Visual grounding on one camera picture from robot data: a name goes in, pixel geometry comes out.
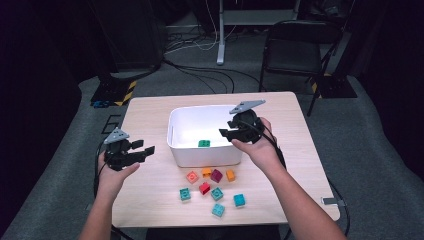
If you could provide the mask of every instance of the red block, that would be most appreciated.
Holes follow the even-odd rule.
[[[209,183],[204,182],[202,185],[199,186],[199,190],[203,195],[205,195],[207,192],[209,192],[209,190],[211,190],[211,186],[209,185]]]

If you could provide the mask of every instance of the finger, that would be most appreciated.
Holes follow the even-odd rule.
[[[100,153],[99,155],[99,163],[103,164],[105,162],[105,151],[103,151],[102,153]]]
[[[246,143],[241,142],[238,139],[231,140],[231,143],[234,145],[234,147],[238,148],[240,151],[246,152],[246,147],[247,147]]]
[[[263,123],[263,125],[265,125],[265,127],[268,128],[269,131],[272,131],[271,123],[264,117],[260,117],[260,119],[261,119],[261,122]]]
[[[140,168],[140,163],[136,162],[132,165],[126,167],[125,169],[122,169],[120,172],[123,175],[124,178],[127,178],[129,175],[133,174],[137,169]]]

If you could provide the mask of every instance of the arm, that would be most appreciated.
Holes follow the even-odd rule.
[[[104,166],[104,152],[99,156],[99,172]],[[93,207],[80,234],[79,239],[109,239],[112,226],[112,206],[124,180],[140,167],[140,163],[117,172],[104,166],[100,172],[99,188]]]
[[[271,131],[271,124],[261,120]],[[286,171],[268,140],[262,137],[255,144],[247,144],[235,139],[232,143],[267,176],[296,239],[346,239],[337,224]]]

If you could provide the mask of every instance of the forearm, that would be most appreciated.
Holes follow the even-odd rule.
[[[345,239],[337,224],[282,166],[265,174],[296,239]]]
[[[97,196],[88,215],[80,240],[110,239],[113,201]]]

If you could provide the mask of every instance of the gray carpet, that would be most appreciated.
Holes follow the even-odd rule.
[[[264,36],[242,37],[229,41],[225,65],[259,77]],[[217,46],[211,50],[198,47],[166,54],[174,63],[189,66],[217,67]],[[235,92],[256,92],[258,83],[234,72]],[[192,95],[231,92],[231,83],[205,82],[163,65],[156,73],[137,82],[134,97]],[[284,88],[271,85],[268,90],[298,91],[303,81],[292,81]],[[312,116],[306,118],[328,177],[342,193],[351,216],[350,239],[423,239],[424,184],[409,169],[385,138],[375,107],[358,81],[349,77],[358,98],[318,99]],[[72,125],[48,168],[2,239],[76,239],[92,203],[94,154],[110,115],[121,115],[126,106],[93,109],[90,99],[98,86],[97,78],[80,84],[82,102]],[[306,115],[311,96],[298,94]],[[346,227],[341,210],[337,221]],[[280,227],[284,237],[287,226]],[[146,229],[124,231],[135,239],[144,239]]]

